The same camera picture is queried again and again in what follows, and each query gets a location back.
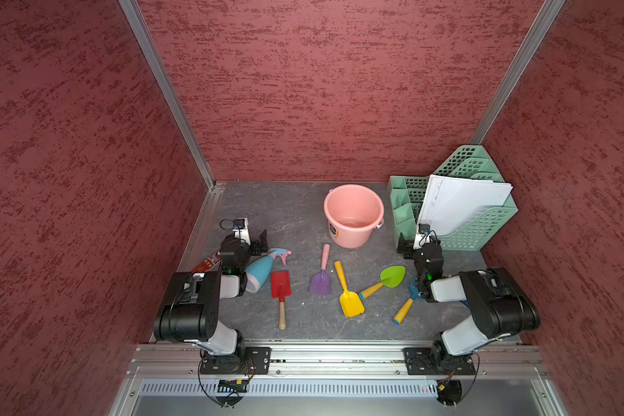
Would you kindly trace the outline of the blue fork yellow handle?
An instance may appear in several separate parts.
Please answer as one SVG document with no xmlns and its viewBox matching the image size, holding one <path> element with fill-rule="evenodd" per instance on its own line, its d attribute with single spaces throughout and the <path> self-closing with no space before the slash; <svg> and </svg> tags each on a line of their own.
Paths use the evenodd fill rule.
<svg viewBox="0 0 624 416">
<path fill-rule="evenodd" d="M 414 304 L 414 302 L 418 299 L 421 299 L 421 293 L 419 292 L 418 287 L 416 286 L 416 280 L 412 279 L 408 286 L 407 286 L 408 292 L 409 292 L 409 298 L 407 299 L 407 301 L 402 305 L 402 307 L 400 308 L 400 310 L 397 312 L 397 314 L 395 315 L 395 317 L 393 318 L 393 322 L 397 325 L 400 325 L 402 323 L 402 321 L 405 319 L 405 317 L 407 316 L 410 308 L 412 307 L 412 305 Z"/>
</svg>

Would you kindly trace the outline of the green trowel yellow handle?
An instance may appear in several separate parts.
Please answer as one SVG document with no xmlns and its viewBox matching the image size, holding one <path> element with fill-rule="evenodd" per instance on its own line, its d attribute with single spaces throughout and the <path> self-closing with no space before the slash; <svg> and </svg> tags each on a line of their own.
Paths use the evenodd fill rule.
<svg viewBox="0 0 624 416">
<path fill-rule="evenodd" d="M 384 287 L 389 289 L 396 288 L 404 280 L 405 275 L 405 266 L 390 266 L 381 272 L 380 280 L 377 284 L 374 284 L 359 293 L 359 298 L 361 300 L 367 299 Z"/>
</svg>

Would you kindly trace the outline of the red shovel wooden handle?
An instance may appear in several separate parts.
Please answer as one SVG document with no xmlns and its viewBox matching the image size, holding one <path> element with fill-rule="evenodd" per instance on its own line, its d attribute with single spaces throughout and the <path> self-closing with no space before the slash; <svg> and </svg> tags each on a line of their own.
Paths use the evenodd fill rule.
<svg viewBox="0 0 624 416">
<path fill-rule="evenodd" d="M 285 299 L 291 295 L 291 282 L 289 281 L 289 272 L 287 270 L 273 272 L 270 276 L 271 297 L 278 300 L 279 305 L 279 323 L 281 330 L 287 328 L 286 322 L 286 303 Z"/>
</svg>

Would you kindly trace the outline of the teal spray bottle pink trigger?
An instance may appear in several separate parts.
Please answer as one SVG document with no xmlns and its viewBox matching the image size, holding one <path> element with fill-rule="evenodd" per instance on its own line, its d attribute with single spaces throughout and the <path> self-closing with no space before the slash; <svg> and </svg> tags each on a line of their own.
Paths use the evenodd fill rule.
<svg viewBox="0 0 624 416">
<path fill-rule="evenodd" d="M 251 294 L 257 293 L 269 278 L 275 260 L 280 258 L 283 265 L 286 265 L 286 258 L 291 254 L 292 251 L 287 249 L 270 249 L 265 256 L 248 265 L 246 291 Z"/>
</svg>

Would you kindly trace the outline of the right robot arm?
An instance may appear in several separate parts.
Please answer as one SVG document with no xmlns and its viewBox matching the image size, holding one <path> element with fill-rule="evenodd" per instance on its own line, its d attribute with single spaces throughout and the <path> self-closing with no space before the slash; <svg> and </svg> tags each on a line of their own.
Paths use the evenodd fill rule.
<svg viewBox="0 0 624 416">
<path fill-rule="evenodd" d="M 470 316 L 441 332 L 429 348 L 404 348 L 410 375 L 461 375 L 478 372 L 473 355 L 494 341 L 533 331 L 541 325 L 537 307 L 504 268 L 443 274 L 444 257 L 440 240 L 430 234 L 421 244 L 398 237 L 398 253 L 412 259 L 417 276 L 410 281 L 410 298 L 393 322 L 400 325 L 414 302 L 463 303 Z"/>
</svg>

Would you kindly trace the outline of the yellow shovel yellow handle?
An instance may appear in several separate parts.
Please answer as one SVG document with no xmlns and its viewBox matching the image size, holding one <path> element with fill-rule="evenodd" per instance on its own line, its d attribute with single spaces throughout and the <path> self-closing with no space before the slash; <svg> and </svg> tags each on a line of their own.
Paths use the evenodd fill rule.
<svg viewBox="0 0 624 416">
<path fill-rule="evenodd" d="M 343 314 L 345 315 L 345 317 L 348 318 L 357 317 L 358 315 L 363 314 L 365 312 L 365 307 L 362 304 L 360 296 L 348 289 L 343 265 L 340 261 L 335 261 L 334 267 L 336 269 L 336 273 L 338 275 L 341 287 L 343 288 L 343 293 L 339 298 Z"/>
</svg>

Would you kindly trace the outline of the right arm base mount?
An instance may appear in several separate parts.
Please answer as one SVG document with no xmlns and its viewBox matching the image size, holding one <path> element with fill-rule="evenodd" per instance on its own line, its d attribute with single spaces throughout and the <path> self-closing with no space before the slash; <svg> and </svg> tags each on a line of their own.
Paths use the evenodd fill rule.
<svg viewBox="0 0 624 416">
<path fill-rule="evenodd" d="M 476 374 L 476 367 L 469 355 L 450 355 L 439 346 L 404 348 L 402 352 L 409 375 L 446 377 Z"/>
</svg>

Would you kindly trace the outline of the purple shovel pink handle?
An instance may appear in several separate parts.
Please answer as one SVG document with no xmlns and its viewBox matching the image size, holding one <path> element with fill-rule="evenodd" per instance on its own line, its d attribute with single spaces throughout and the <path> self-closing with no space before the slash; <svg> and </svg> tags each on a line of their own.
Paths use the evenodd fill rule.
<svg viewBox="0 0 624 416">
<path fill-rule="evenodd" d="M 324 244 L 322 248 L 322 259 L 320 271 L 313 275 L 310 280 L 309 293 L 317 296 L 328 296 L 331 294 L 332 282 L 327 274 L 327 264 L 329 261 L 330 245 Z"/>
</svg>

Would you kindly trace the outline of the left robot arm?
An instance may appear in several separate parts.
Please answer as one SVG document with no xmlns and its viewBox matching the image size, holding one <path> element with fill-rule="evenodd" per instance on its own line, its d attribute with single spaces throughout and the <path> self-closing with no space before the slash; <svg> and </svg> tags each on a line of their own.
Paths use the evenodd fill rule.
<svg viewBox="0 0 624 416">
<path fill-rule="evenodd" d="M 250 244 L 229 235 L 217 267 L 174 273 L 154 319 L 155 339 L 200 348 L 200 374 L 267 374 L 271 349 L 246 346 L 240 331 L 219 320 L 219 304 L 261 288 L 248 263 L 268 249 L 266 231 Z"/>
</svg>

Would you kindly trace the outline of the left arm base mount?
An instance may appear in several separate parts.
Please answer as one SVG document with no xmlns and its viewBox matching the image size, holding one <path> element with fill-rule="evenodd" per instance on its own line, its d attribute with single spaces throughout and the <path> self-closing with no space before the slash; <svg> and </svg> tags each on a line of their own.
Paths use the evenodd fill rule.
<svg viewBox="0 0 624 416">
<path fill-rule="evenodd" d="M 268 374 L 271 348 L 244 347 L 231 355 L 205 355 L 199 363 L 199 374 Z"/>
</svg>

